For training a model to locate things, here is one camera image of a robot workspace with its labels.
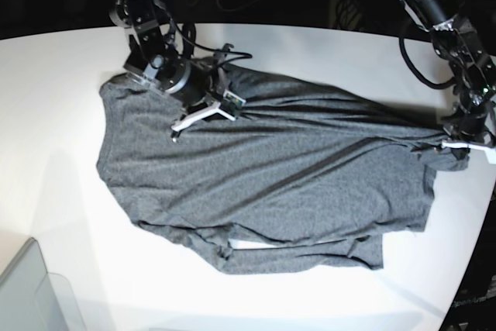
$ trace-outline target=white tabletop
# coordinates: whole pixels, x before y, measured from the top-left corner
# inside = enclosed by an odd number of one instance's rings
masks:
[[[198,26],[233,43],[242,65],[334,84],[392,105],[449,111],[448,92],[410,74],[398,41],[285,26]],[[407,45],[425,74],[449,77],[427,43]],[[118,28],[0,42],[0,229],[39,240],[48,270],[71,283],[88,330],[437,330],[477,241],[496,167],[473,153],[440,172],[424,233],[384,237],[382,271],[317,267],[229,276],[184,247],[133,227],[95,164],[105,131],[98,88],[122,71]]]

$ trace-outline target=gray shirt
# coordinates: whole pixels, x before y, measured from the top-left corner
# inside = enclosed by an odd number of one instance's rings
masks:
[[[382,267],[382,234],[422,231],[436,171],[435,124],[331,86],[231,67],[247,100],[235,121],[200,122],[177,144],[181,104],[126,79],[102,86],[98,171],[131,222],[228,274],[315,265]],[[229,239],[274,248],[236,250]]]

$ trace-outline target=gray long-sleeve shirt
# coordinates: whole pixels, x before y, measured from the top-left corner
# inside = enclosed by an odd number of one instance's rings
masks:
[[[382,234],[424,230],[436,171],[467,166],[435,148],[446,138],[437,126],[338,88],[239,68],[229,77],[247,100],[241,117],[197,123],[177,144],[180,103],[113,78],[98,161],[133,224],[222,272],[381,268]]]

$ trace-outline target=white table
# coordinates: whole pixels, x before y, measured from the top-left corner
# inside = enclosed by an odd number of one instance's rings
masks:
[[[203,25],[199,41],[229,42],[245,67],[345,88],[394,105],[449,108],[449,93],[410,74],[398,41],[283,26]],[[427,43],[408,43],[432,78],[449,77]],[[98,88],[128,54],[117,28],[0,42],[0,229],[39,240],[50,272],[71,283],[96,330],[437,330],[480,232],[496,167],[439,173],[424,233],[384,238],[382,271],[317,267],[229,276],[192,251],[133,227],[95,164],[105,131]]]

